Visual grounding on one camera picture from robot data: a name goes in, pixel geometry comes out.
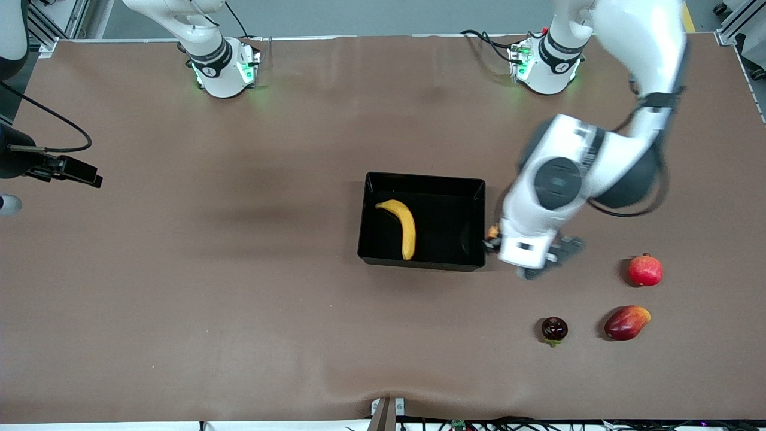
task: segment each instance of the wire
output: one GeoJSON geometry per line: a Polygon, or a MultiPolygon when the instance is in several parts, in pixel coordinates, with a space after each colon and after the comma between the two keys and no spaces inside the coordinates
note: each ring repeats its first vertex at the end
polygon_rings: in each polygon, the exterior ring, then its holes
{"type": "Polygon", "coordinates": [[[240,28],[242,29],[242,37],[243,38],[252,38],[253,36],[249,35],[247,33],[247,30],[244,29],[244,25],[242,25],[242,21],[240,21],[240,19],[237,16],[237,14],[234,13],[234,9],[231,8],[231,6],[229,5],[229,2],[224,2],[224,4],[226,5],[226,9],[228,9],[229,12],[231,12],[231,16],[233,16],[234,19],[237,20],[237,24],[240,25],[240,28]]]}
{"type": "Polygon", "coordinates": [[[662,423],[657,424],[655,422],[648,422],[649,425],[642,425],[639,423],[632,423],[625,420],[614,420],[612,421],[613,425],[619,425],[619,428],[614,428],[615,431],[676,431],[678,428],[682,426],[693,426],[694,423],[700,423],[704,426],[720,426],[728,431],[736,431],[736,427],[732,426],[728,423],[721,422],[718,420],[687,420],[681,423],[678,423],[677,425],[669,425],[665,426],[662,423]]]}
{"type": "Polygon", "coordinates": [[[616,127],[614,129],[612,129],[612,132],[614,132],[614,133],[621,132],[622,129],[625,128],[625,126],[627,126],[628,124],[630,124],[631,121],[633,121],[633,116],[636,115],[636,112],[640,108],[641,108],[640,105],[638,105],[635,108],[633,108],[633,110],[630,112],[630,114],[628,114],[627,117],[625,117],[625,120],[622,120],[622,123],[619,123],[618,125],[616,125],[616,127]]]}
{"type": "Polygon", "coordinates": [[[636,80],[633,78],[633,76],[630,76],[630,79],[628,80],[628,86],[630,87],[630,92],[638,96],[638,87],[636,80]]]}
{"type": "Polygon", "coordinates": [[[520,429],[527,428],[531,431],[540,431],[539,429],[535,428],[534,425],[542,426],[545,428],[545,431],[561,431],[559,428],[550,425],[548,423],[541,422],[539,420],[529,418],[529,417],[514,417],[514,416],[507,416],[503,417],[499,420],[503,426],[504,429],[510,429],[511,431],[519,431],[520,429]]]}
{"type": "Polygon", "coordinates": [[[663,202],[665,202],[665,198],[668,195],[668,188],[670,186],[669,176],[668,176],[668,170],[667,166],[665,165],[665,160],[662,154],[662,151],[660,148],[655,144],[652,146],[655,153],[658,157],[658,166],[660,168],[660,185],[657,190],[656,196],[654,196],[654,200],[652,203],[649,204],[645,209],[642,209],[640,211],[636,212],[614,212],[610,211],[609,209],[604,208],[603,206],[599,206],[596,201],[593,198],[588,199],[588,205],[591,206],[591,208],[596,209],[598,212],[602,212],[606,214],[607,216],[613,216],[613,217],[621,217],[621,218],[630,218],[630,217],[639,217],[639,216],[645,216],[646,214],[649,214],[650,212],[654,212],[656,209],[658,209],[663,202]]]}
{"type": "Polygon", "coordinates": [[[500,56],[500,58],[502,58],[505,61],[508,61],[509,63],[513,63],[513,64],[521,64],[522,63],[520,60],[513,60],[511,58],[506,57],[502,52],[500,52],[499,49],[497,49],[497,48],[509,49],[511,47],[511,44],[501,44],[499,42],[493,41],[492,38],[490,38],[489,35],[486,33],[486,31],[483,31],[483,32],[479,33],[476,30],[463,30],[460,33],[462,35],[475,35],[475,36],[478,36],[479,39],[481,39],[482,41],[485,41],[486,43],[488,43],[489,46],[491,46],[492,49],[495,51],[495,53],[498,56],[500,56]]]}
{"type": "Polygon", "coordinates": [[[44,110],[45,112],[49,113],[50,115],[58,118],[61,121],[64,121],[66,124],[69,124],[72,126],[76,131],[80,132],[80,134],[85,137],[86,143],[83,146],[76,146],[74,148],[43,148],[43,152],[45,153],[76,153],[78,151],[87,150],[93,145],[93,140],[90,138],[90,135],[82,129],[82,127],[76,125],[72,121],[70,121],[68,118],[64,117],[63,115],[59,114],[58,112],[52,110],[49,107],[44,106],[43,104],[38,103],[31,97],[27,97],[22,93],[19,93],[18,91],[14,90],[13,88],[9,87],[5,82],[0,82],[0,86],[2,86],[4,89],[10,91],[11,93],[15,94],[16,96],[19,96],[20,98],[26,100],[27,102],[35,105],[36,107],[44,110]]]}
{"type": "Polygon", "coordinates": [[[218,24],[217,22],[213,21],[213,20],[212,20],[212,19],[211,19],[211,18],[208,16],[208,14],[206,14],[206,13],[205,13],[205,11],[203,11],[203,10],[202,10],[202,8],[200,8],[200,7],[199,7],[199,5],[197,4],[197,1],[196,1],[196,0],[189,0],[189,3],[191,3],[191,5],[192,5],[192,6],[194,6],[194,9],[196,9],[196,10],[197,10],[197,12],[199,12],[199,14],[200,14],[200,15],[202,15],[202,17],[203,17],[203,18],[205,18],[206,20],[208,20],[208,22],[209,22],[209,23],[213,24],[213,25],[214,25],[214,26],[216,26],[216,27],[221,27],[221,25],[220,25],[220,24],[218,24]]]}

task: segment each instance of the banana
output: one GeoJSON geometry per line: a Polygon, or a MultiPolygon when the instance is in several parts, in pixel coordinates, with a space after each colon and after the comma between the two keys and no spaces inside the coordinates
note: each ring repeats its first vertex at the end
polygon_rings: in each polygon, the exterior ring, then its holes
{"type": "Polygon", "coordinates": [[[415,220],[407,206],[396,199],[375,204],[377,209],[385,209],[401,223],[401,257],[405,261],[412,259],[415,254],[415,220]]]}

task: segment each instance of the floor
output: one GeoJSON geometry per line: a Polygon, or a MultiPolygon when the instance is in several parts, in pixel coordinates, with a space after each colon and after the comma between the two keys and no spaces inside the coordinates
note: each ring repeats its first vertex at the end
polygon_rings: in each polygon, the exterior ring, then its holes
{"type": "MultiPolygon", "coordinates": [[[[259,36],[412,35],[457,33],[467,28],[489,33],[523,33],[550,22],[550,2],[529,0],[228,0],[245,29],[259,36]]],[[[688,0],[696,31],[714,31],[721,19],[712,13],[720,0],[688,0]]],[[[234,17],[224,9],[211,15],[225,35],[240,35],[234,17]]],[[[170,38],[160,25],[125,6],[122,0],[93,0],[86,33],[91,38],[170,38]]],[[[14,82],[26,86],[30,64],[14,82]]],[[[766,81],[751,83],[756,100],[766,104],[766,81]]],[[[0,115],[13,119],[18,101],[0,89],[0,115]]]]}

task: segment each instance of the table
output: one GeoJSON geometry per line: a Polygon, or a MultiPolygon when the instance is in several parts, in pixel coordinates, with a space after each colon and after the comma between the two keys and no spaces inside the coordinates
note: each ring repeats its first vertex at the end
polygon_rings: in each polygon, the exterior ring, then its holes
{"type": "MultiPolygon", "coordinates": [[[[483,178],[490,222],[538,123],[610,128],[632,108],[597,41],[550,97],[475,38],[275,41],[260,86],[230,100],[196,88],[175,44],[62,41],[27,93],[92,134],[79,157],[104,185],[2,183],[25,201],[0,220],[2,421],[351,419],[387,395],[412,416],[762,418],[764,127],[735,52],[689,40],[666,203],[584,209],[564,233],[586,250],[534,282],[494,258],[365,265],[362,181],[483,178]],[[660,286],[618,277],[642,252],[660,286]],[[606,341],[628,304],[652,321],[606,341]],[[569,323],[555,349],[535,332],[548,316],[569,323]]],[[[15,126],[80,142],[26,103],[15,126]]]]}

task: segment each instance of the black tray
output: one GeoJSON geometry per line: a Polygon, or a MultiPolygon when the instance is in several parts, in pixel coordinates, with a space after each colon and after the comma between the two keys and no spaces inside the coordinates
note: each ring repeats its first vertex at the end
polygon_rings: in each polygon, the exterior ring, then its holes
{"type": "Polygon", "coordinates": [[[370,172],[357,254],[371,265],[473,271],[484,266],[482,179],[370,172]],[[415,220],[415,254],[401,257],[401,224],[375,204],[404,203],[415,220]]]}

